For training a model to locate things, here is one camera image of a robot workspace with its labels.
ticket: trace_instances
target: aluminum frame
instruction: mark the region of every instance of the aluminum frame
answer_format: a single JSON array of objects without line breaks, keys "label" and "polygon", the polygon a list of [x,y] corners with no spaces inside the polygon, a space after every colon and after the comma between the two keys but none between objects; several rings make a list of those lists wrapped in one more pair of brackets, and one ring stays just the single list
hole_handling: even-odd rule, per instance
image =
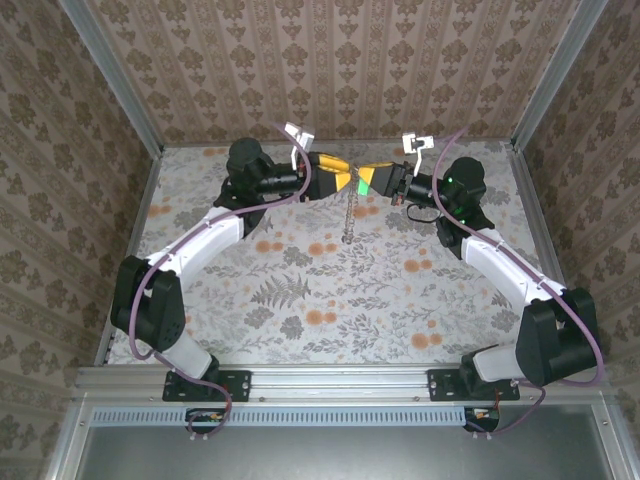
[{"label": "aluminum frame", "polygon": [[151,121],[141,99],[136,95],[127,73],[114,55],[91,9],[86,2],[75,0],[61,0],[60,4],[78,31],[82,42],[89,49],[91,58],[100,68],[109,88],[115,94],[151,158],[159,158],[162,153],[162,135]]},{"label": "aluminum frame", "polygon": [[[244,409],[271,407],[425,407],[489,406],[493,402],[431,402],[427,370],[452,368],[452,364],[264,366],[234,365],[228,369],[251,370],[252,390]],[[48,480],[75,478],[87,443],[96,407],[187,406],[222,407],[219,402],[171,403],[162,401],[166,368],[156,365],[119,365],[80,369],[69,412],[46,476]],[[572,377],[592,378],[593,372]],[[521,399],[510,405],[531,405],[539,391],[521,388]],[[575,388],[562,384],[547,387],[548,405],[591,405],[614,478],[637,479],[635,457],[624,424],[616,418],[615,391],[601,385]]]},{"label": "aluminum frame", "polygon": [[524,150],[531,140],[606,5],[607,0],[589,0],[580,2],[576,8],[569,26],[513,132],[512,138],[517,148]]}]

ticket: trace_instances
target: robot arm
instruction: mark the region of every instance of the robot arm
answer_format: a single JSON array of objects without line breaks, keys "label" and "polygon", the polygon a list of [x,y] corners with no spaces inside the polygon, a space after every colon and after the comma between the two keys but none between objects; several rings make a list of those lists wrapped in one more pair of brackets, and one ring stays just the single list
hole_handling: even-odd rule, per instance
[{"label": "robot arm", "polygon": [[[425,138],[405,141],[405,153],[420,153],[432,142]],[[359,191],[373,189],[392,199],[393,205],[406,200],[420,208],[437,208],[432,192],[432,177],[417,173],[408,163],[374,164],[361,167]],[[480,200],[486,191],[484,168],[470,157],[457,159],[437,180],[439,198],[447,212],[460,223],[495,240],[544,279],[583,320],[598,341],[593,298],[584,289],[568,290],[544,277],[513,249],[509,248],[494,224],[485,217]],[[436,221],[438,238],[459,260],[479,270],[522,315],[516,343],[471,352],[462,359],[460,377],[470,395],[493,391],[492,382],[526,378],[543,386],[596,365],[594,352],[575,322],[549,293],[540,288],[500,249],[471,236],[446,217]]]},{"label": "robot arm", "polygon": [[[313,136],[299,127],[288,124],[286,131],[299,139],[305,149],[311,145]],[[213,219],[229,211],[267,204],[265,195],[290,196],[301,190],[308,176],[311,176],[310,183],[302,198],[310,201],[332,195],[349,183],[349,165],[343,160],[314,152],[308,156],[311,171],[306,171],[302,162],[296,162],[295,168],[288,163],[275,164],[255,139],[244,138],[234,142],[227,162],[229,177],[207,214],[161,251],[145,259],[129,256],[121,263],[111,323],[125,333],[129,332],[134,297],[143,277],[152,266],[184,244],[159,265],[147,284],[147,292],[137,309],[135,338],[162,354],[171,365],[190,377],[217,383],[218,360],[195,342],[185,329],[183,289],[216,255],[251,233],[265,209],[231,215],[216,223],[212,223]]]}]

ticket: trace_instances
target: orange flower pattern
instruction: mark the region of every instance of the orange flower pattern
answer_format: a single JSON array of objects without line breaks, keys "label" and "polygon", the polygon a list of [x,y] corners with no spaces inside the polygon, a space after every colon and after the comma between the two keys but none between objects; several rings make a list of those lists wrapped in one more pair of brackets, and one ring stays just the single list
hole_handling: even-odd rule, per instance
[{"label": "orange flower pattern", "polygon": [[[397,147],[316,144],[355,165],[392,158]],[[265,149],[286,161],[288,147]],[[512,246],[537,264],[507,146],[472,142],[454,150],[483,162],[487,216],[506,212]],[[164,247],[207,211],[226,176],[226,151],[167,151],[142,254]],[[486,346],[477,332],[513,338],[518,316],[506,299],[439,244],[435,227],[411,223],[390,199],[358,197],[353,242],[343,243],[347,195],[269,210],[248,238],[207,265],[184,297],[196,340],[223,363],[413,363],[456,361]],[[165,205],[171,210],[161,213]],[[124,335],[117,335],[111,361],[131,362]]]}]

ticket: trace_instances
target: chain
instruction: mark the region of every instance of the chain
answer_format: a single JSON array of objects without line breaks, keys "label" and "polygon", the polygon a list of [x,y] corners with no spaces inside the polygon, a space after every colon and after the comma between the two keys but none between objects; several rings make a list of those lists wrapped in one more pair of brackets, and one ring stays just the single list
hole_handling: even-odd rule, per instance
[{"label": "chain", "polygon": [[353,226],[355,225],[353,210],[358,206],[359,180],[358,169],[355,166],[352,166],[351,181],[349,182],[349,194],[347,196],[347,215],[344,221],[344,235],[342,236],[342,243],[346,243],[347,245],[351,245],[351,243],[353,243]]}]

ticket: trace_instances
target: metal profile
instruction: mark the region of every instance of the metal profile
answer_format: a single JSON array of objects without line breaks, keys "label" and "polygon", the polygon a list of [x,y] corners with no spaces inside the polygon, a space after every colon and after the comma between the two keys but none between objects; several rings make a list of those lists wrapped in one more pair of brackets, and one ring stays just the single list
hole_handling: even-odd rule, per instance
[{"label": "metal profile", "polygon": [[524,150],[531,140],[606,5],[607,0],[589,0],[579,3],[513,132],[512,138],[517,149]]},{"label": "metal profile", "polygon": [[[186,426],[187,407],[96,407],[91,427]],[[228,427],[462,426],[464,407],[235,407]],[[194,422],[194,426],[207,425]]]},{"label": "metal profile", "polygon": [[[487,406],[492,402],[430,403],[426,371],[435,368],[451,368],[451,364],[422,365],[299,365],[233,366],[232,369],[251,370],[253,373],[251,399],[236,405],[235,412],[267,412],[278,408],[349,408],[353,411],[391,408],[395,411],[412,409],[461,408]],[[165,408],[162,390],[166,368],[152,365],[120,365],[82,368],[76,380],[76,390],[71,399],[70,414],[58,440],[47,479],[76,478],[82,453],[92,428],[97,408],[141,407]],[[581,372],[572,377],[586,381],[593,372]],[[539,396],[536,389],[522,388],[522,397],[510,405],[531,405]],[[545,404],[548,405],[602,405],[615,402],[615,391],[607,385],[574,388],[562,384],[547,387]],[[175,407],[183,409],[223,407],[221,403],[184,403]],[[603,442],[610,442],[603,437]],[[614,459],[618,444],[609,446]]]},{"label": "metal profile", "polygon": [[162,137],[156,131],[153,122],[147,115],[142,103],[143,99],[138,98],[127,74],[113,54],[87,2],[60,0],[60,4],[78,31],[82,42],[91,53],[93,61],[98,65],[102,75],[104,75],[109,88],[118,99],[118,103],[127,114],[133,128],[138,132],[138,136],[151,158],[160,158]]},{"label": "metal profile", "polygon": [[522,208],[527,217],[533,243],[540,259],[542,273],[552,280],[565,285],[566,282],[560,268],[560,262],[558,262],[558,256],[551,241],[551,234],[547,228],[547,222],[544,219],[542,207],[540,207],[538,195],[522,151],[520,149],[514,151],[510,161],[511,170],[522,200]]},{"label": "metal profile", "polygon": [[[147,177],[147,184],[144,187],[144,193],[140,200],[140,207],[136,215],[136,221],[133,224],[131,230],[131,237],[129,238],[129,244],[127,245],[127,251],[125,256],[135,255],[140,247],[140,241],[142,239],[142,233],[144,231],[144,225],[149,215],[149,208],[151,207],[151,200],[153,200],[153,193],[155,192],[156,185],[158,184],[158,177],[160,176],[160,167],[162,166],[161,158],[154,158],[151,163],[151,169],[149,176]],[[102,330],[102,337],[98,345],[98,350],[94,358],[94,365],[103,365],[107,361],[107,354],[109,353],[109,347],[113,342],[115,336],[116,327],[111,324],[109,320],[111,317],[111,309],[107,314],[104,329]]]}]

